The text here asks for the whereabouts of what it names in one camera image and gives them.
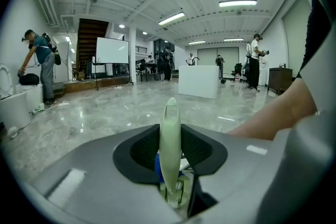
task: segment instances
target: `white pillar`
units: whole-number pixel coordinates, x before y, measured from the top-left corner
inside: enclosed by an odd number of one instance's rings
[[[137,29],[134,26],[130,27],[130,35],[129,35],[129,56],[130,56],[130,74],[131,80],[134,84],[136,84],[136,67],[135,67],[135,39],[137,37]]]

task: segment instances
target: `blue shirt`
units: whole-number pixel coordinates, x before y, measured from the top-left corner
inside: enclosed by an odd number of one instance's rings
[[[48,43],[44,39],[43,36],[36,36],[34,39],[33,46],[37,47],[35,50],[37,60],[42,65],[44,60],[47,58],[49,54],[51,54],[51,49],[48,47]]]

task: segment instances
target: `marble floor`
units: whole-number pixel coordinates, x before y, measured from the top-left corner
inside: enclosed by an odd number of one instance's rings
[[[228,132],[275,98],[273,92],[246,89],[247,84],[218,83],[217,99],[178,94],[178,80],[140,82],[135,86],[101,88],[67,94],[58,100],[68,106],[35,115],[19,135],[2,143],[14,171],[26,181],[66,153],[90,140],[160,123],[163,108],[175,97],[181,123]]]

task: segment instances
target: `whiteboard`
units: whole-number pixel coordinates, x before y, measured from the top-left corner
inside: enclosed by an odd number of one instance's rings
[[[113,38],[97,38],[97,62],[128,63],[128,41]]]

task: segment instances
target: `white box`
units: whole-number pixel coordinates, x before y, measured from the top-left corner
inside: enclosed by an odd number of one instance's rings
[[[218,66],[180,66],[178,92],[205,98],[216,98]]]

